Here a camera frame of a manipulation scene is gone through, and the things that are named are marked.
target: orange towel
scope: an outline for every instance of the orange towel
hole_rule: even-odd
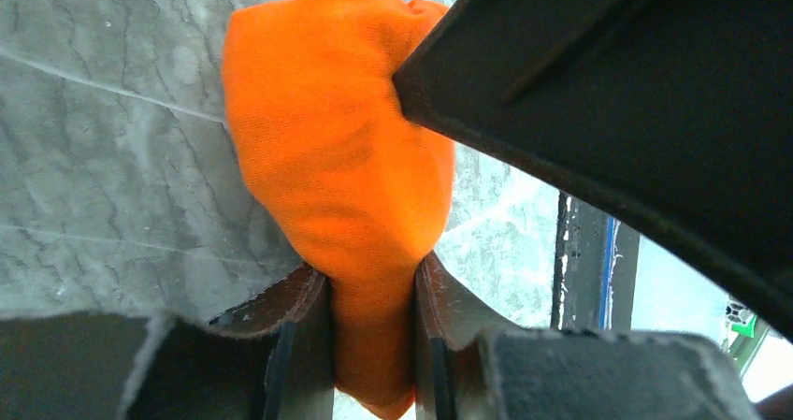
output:
[[[332,282],[337,387],[380,418],[413,403],[412,291],[451,205],[454,145],[391,78],[446,8],[285,0],[232,15],[223,51],[242,177]]]

